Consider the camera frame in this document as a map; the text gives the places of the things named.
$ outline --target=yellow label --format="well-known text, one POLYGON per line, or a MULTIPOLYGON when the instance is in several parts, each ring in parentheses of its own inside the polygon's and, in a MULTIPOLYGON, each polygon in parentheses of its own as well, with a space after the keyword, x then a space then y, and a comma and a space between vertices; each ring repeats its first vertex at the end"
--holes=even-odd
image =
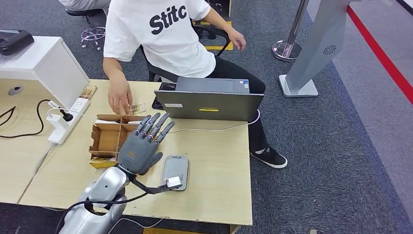
POLYGON ((199 111, 219 111, 218 109, 199 109, 199 111))

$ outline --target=gray carpet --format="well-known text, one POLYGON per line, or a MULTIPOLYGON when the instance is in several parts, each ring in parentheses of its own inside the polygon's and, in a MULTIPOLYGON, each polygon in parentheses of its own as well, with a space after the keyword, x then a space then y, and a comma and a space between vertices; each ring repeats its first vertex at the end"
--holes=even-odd
MULTIPOLYGON (((286 99, 275 79, 291 63, 273 58, 271 46, 286 39, 298 1, 238 0, 233 3, 233 26, 245 35, 247 49, 226 51, 222 57, 260 77, 267 85, 261 104, 268 141, 289 159, 274 170, 251 159, 253 223, 241 234, 274 234, 294 227, 299 234, 311 228, 326 234, 412 233, 400 199, 375 155, 354 106, 332 63, 315 79, 319 97, 286 99)), ((8 1, 1 10, 0 28, 26 29, 34 35, 61 36, 90 78, 104 78, 102 51, 91 44, 80 47, 78 35, 87 27, 82 18, 66 15, 57 0, 8 1)), ((300 27, 302 44, 311 24, 308 15, 300 27)), ((103 14, 93 18, 104 24, 103 14)), ((146 80, 140 52, 123 64, 130 80, 146 80)), ((51 233, 58 213, 35 207, 1 204, 1 233, 51 233)), ((160 227, 227 233, 225 225, 167 220, 160 227)), ((114 233, 137 233, 125 224, 114 233)))

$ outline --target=white shoe sole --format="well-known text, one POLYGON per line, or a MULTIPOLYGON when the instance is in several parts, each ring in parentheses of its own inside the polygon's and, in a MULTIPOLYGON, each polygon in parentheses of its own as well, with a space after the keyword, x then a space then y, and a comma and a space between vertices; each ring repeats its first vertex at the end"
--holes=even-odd
POLYGON ((274 164, 268 163, 268 162, 266 162, 266 161, 264 161, 264 160, 261 160, 261 159, 255 157, 252 153, 249 153, 249 154, 250 154, 251 156, 253 156, 254 158, 258 159, 259 161, 261 161, 261 162, 267 164, 268 166, 272 167, 272 168, 281 169, 281 168, 286 167, 287 164, 288 164, 288 160, 287 160, 284 156, 282 156, 282 155, 280 155, 280 156, 285 159, 285 163, 282 164, 282 165, 274 165, 274 164))

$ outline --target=white power strip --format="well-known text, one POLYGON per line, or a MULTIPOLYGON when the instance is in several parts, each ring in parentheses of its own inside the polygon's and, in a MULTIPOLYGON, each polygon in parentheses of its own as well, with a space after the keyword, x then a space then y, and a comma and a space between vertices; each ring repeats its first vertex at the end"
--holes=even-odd
POLYGON ((63 144, 89 106, 90 101, 88 99, 78 98, 70 108, 71 111, 68 112, 73 115, 73 119, 69 122, 65 122, 61 115, 51 114, 51 116, 47 116, 47 120, 55 126, 55 130, 49 136, 49 141, 59 145, 63 144))

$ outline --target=black cable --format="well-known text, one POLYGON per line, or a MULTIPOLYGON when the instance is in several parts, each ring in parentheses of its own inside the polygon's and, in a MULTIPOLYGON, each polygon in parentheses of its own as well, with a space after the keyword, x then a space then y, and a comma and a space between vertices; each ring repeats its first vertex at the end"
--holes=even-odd
POLYGON ((2 126, 3 124, 7 123, 7 121, 10 120, 10 118, 13 116, 14 110, 16 109, 16 106, 12 107, 10 110, 4 112, 3 114, 1 114, 0 118, 5 116, 7 113, 10 112, 9 118, 7 118, 3 123, 0 123, 0 126, 2 126))
MULTIPOLYGON (((40 131, 38 131, 38 132, 36 132, 36 133, 27 133, 27 134, 21 134, 21 135, 16 135, 16 136, 2 136, 2 135, 0 135, 0 137, 2 137, 2 138, 27 137, 27 136, 35 136, 35 135, 43 132, 44 123, 43 123, 43 120, 41 119, 41 116, 40 116, 40 113, 39 113, 39 107, 40 107, 40 104, 41 104, 42 102, 45 102, 45 101, 50 101, 50 100, 49 100, 49 99, 43 99, 43 100, 41 100, 41 101, 38 102, 38 105, 37 105, 37 107, 36 107, 36 112, 37 112, 37 114, 38 114, 38 118, 39 118, 40 124, 41 124, 41 129, 40 129, 40 131)), ((9 121, 9 119, 10 119, 10 118, 12 117, 12 115, 13 115, 13 112, 14 112, 15 108, 16 108, 16 107, 13 107, 12 109, 8 110, 6 113, 4 113, 4 114, 2 114, 2 115, 0 116, 0 117, 2 117, 2 116, 4 116, 5 114, 7 114, 8 112, 11 112, 9 118, 8 118, 5 122, 1 123, 0 126, 2 126, 2 125, 5 124, 7 121, 9 121)))
POLYGON ((135 201, 137 199, 140 199, 144 196, 148 195, 148 193, 144 193, 142 195, 136 196, 134 198, 131 198, 129 200, 124 200, 124 201, 102 201, 102 200, 86 200, 86 201, 80 201, 77 202, 73 205, 71 205, 69 208, 67 208, 67 210, 64 211, 62 217, 59 220, 59 223, 57 224, 56 230, 55 230, 55 234, 58 234, 59 229, 60 229, 60 224, 62 223, 62 220, 64 220, 65 216, 67 215, 67 213, 73 209, 73 207, 81 205, 81 204, 93 204, 93 203, 98 203, 98 204, 107 204, 107 205, 114 205, 114 204, 124 204, 124 203, 128 203, 131 201, 135 201))

